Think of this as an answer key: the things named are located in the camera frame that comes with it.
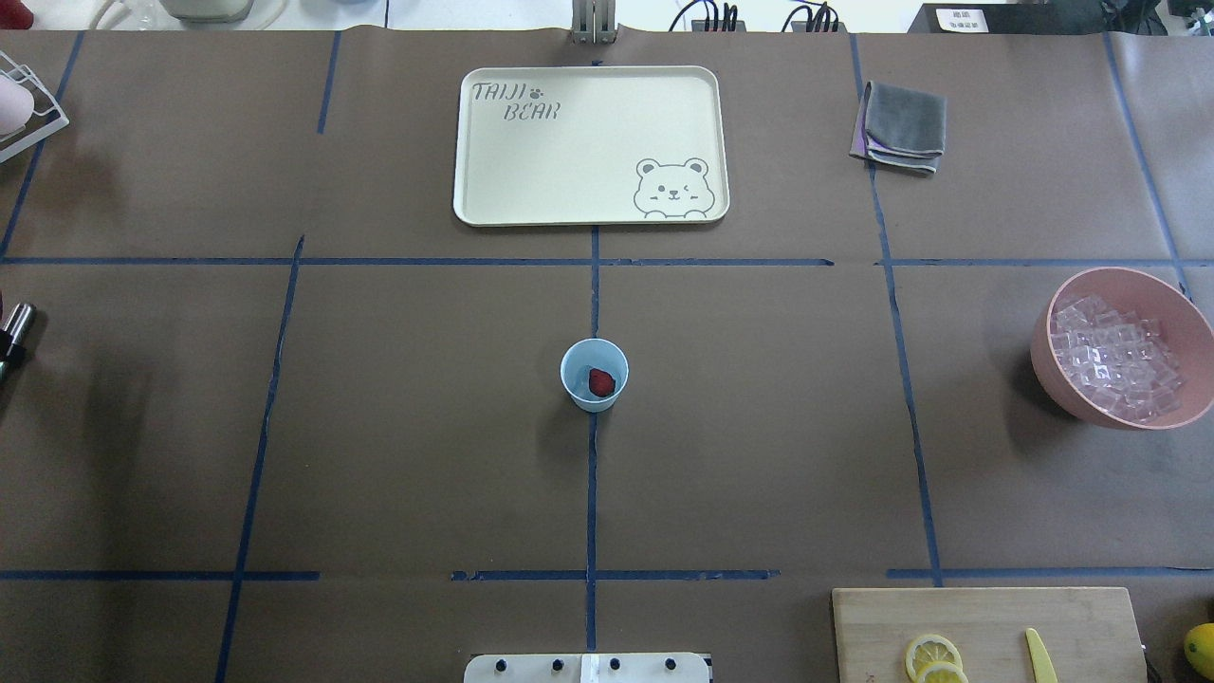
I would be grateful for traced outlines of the clear ice cubes pile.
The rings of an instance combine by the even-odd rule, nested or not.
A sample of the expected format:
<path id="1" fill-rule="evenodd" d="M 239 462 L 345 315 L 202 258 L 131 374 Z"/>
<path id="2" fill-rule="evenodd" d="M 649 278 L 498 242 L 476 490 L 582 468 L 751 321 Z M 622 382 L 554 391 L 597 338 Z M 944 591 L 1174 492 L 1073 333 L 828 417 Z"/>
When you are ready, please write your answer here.
<path id="1" fill-rule="evenodd" d="M 1104 414 L 1148 425 L 1181 406 L 1186 380 L 1159 320 L 1118 311 L 1096 294 L 1066 295 L 1048 329 L 1063 376 Z"/>

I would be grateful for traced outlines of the pink bowl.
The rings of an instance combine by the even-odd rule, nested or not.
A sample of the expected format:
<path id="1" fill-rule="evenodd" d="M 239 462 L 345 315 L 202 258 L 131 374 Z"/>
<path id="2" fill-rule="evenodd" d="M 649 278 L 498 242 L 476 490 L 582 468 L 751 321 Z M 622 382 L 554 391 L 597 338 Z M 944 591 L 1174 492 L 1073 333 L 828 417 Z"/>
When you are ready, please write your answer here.
<path id="1" fill-rule="evenodd" d="M 1117 308 L 1131 308 L 1161 320 L 1165 343 L 1178 355 L 1185 379 L 1178 389 L 1178 411 L 1159 416 L 1148 425 L 1131 423 L 1102 411 L 1065 377 L 1063 366 L 1055 358 L 1049 341 L 1051 319 L 1063 298 L 1089 294 L 1100 295 Z M 1118 431 L 1170 431 L 1196 423 L 1212 410 L 1213 334 L 1206 315 L 1176 288 L 1140 269 L 1089 268 L 1062 281 L 1036 321 L 1029 355 L 1044 392 L 1067 414 L 1090 425 Z"/>

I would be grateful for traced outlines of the light blue plastic cup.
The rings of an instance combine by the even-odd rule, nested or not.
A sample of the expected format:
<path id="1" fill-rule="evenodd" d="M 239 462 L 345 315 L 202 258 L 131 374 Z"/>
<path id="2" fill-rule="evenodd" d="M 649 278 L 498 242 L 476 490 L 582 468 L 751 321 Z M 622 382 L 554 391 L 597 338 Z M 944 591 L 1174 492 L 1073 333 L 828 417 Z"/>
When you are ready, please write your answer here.
<path id="1" fill-rule="evenodd" d="M 595 398 L 588 389 L 590 368 L 601 368 L 615 377 L 615 393 Z M 615 405 L 630 376 L 630 364 L 620 347 L 607 338 L 582 338 L 572 345 L 560 366 L 561 383 L 577 406 L 589 414 L 599 414 Z"/>

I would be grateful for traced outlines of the grey folded cloth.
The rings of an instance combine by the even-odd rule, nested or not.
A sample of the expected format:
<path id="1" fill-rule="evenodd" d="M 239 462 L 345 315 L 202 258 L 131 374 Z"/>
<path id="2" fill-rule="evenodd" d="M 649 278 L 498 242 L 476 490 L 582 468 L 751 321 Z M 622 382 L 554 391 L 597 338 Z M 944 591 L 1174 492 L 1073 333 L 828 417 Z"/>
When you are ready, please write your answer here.
<path id="1" fill-rule="evenodd" d="M 946 146 L 944 96 L 892 82 L 864 82 L 850 156 L 902 172 L 932 175 L 938 172 Z"/>

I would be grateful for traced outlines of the red strawberry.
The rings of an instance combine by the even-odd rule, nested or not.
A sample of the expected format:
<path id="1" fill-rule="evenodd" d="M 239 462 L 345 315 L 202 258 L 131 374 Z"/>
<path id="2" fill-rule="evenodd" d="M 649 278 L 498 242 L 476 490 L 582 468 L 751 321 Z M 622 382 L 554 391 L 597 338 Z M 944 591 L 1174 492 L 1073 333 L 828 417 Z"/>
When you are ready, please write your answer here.
<path id="1" fill-rule="evenodd" d="M 606 398 L 615 393 L 615 377 L 601 368 L 590 368 L 588 389 L 595 398 Z"/>

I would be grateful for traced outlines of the whole yellow lemon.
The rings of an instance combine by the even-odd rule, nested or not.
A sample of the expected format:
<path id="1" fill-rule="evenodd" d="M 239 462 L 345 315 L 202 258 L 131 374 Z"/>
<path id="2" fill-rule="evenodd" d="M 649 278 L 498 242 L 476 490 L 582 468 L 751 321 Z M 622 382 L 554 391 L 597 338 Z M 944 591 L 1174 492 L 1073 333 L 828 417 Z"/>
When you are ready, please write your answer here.
<path id="1" fill-rule="evenodd" d="M 1206 622 L 1193 626 L 1182 641 L 1182 654 L 1189 667 L 1202 679 L 1214 679 L 1214 624 Z"/>

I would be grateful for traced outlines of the wooden cutting board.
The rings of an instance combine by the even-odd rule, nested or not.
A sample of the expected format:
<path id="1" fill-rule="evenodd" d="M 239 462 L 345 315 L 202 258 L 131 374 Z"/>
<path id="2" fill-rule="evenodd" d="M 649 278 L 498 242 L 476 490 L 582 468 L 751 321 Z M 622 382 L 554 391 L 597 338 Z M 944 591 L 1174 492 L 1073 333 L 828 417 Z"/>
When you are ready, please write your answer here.
<path id="1" fill-rule="evenodd" d="M 843 682 L 907 682 L 906 648 L 925 633 L 952 641 L 968 681 L 1032 682 L 1027 628 L 1059 681 L 1148 681 L 1121 587 L 836 588 L 832 607 Z"/>

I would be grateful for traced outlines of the yellow plastic knife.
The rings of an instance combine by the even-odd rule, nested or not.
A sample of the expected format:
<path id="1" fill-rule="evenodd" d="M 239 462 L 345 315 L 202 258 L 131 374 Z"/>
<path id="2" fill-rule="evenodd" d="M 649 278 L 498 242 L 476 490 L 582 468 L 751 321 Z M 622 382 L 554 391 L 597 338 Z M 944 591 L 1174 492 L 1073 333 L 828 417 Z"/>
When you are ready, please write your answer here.
<path id="1" fill-rule="evenodd" d="M 1057 670 L 1055 670 L 1045 643 L 1040 638 L 1040 632 L 1033 627 L 1028 627 L 1023 631 L 1023 638 L 1026 638 L 1026 648 L 1036 682 L 1057 683 Z"/>

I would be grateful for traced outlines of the pink cup on rack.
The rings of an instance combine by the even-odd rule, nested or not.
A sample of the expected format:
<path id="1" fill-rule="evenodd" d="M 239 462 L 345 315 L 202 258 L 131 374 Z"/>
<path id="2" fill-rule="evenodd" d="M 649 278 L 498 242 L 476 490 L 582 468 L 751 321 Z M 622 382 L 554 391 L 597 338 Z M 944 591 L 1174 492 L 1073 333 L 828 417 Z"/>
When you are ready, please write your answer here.
<path id="1" fill-rule="evenodd" d="M 16 82 L 8 74 L 0 78 L 0 133 L 1 138 L 25 129 L 34 112 L 34 95 L 25 82 Z"/>

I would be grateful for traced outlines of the lemon slices row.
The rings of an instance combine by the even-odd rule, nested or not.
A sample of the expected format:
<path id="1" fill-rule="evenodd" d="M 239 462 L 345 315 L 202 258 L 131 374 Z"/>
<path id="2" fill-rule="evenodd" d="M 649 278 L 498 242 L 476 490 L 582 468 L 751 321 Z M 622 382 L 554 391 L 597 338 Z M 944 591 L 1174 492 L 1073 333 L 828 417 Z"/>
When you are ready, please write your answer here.
<path id="1" fill-rule="evenodd" d="M 919 634 L 907 644 L 904 672 L 910 682 L 968 682 L 959 649 L 937 633 Z"/>

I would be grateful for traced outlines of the cream bear serving tray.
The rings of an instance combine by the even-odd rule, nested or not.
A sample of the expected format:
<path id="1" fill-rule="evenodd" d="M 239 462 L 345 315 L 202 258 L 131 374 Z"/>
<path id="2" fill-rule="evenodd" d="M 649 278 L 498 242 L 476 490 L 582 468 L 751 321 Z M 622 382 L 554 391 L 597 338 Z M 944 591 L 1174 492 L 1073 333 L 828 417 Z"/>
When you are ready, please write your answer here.
<path id="1" fill-rule="evenodd" d="M 452 211 L 465 224 L 707 224 L 728 207 L 705 66 L 483 66 L 460 82 Z"/>

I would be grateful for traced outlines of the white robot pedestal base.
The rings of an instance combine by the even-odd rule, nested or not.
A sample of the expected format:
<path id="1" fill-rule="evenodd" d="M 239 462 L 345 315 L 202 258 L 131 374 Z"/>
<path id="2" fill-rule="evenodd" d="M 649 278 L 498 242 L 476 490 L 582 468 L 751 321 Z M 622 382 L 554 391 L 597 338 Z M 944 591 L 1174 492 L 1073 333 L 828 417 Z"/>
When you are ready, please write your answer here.
<path id="1" fill-rule="evenodd" d="M 464 682 L 711 682 L 710 658 L 691 651 L 477 655 Z"/>

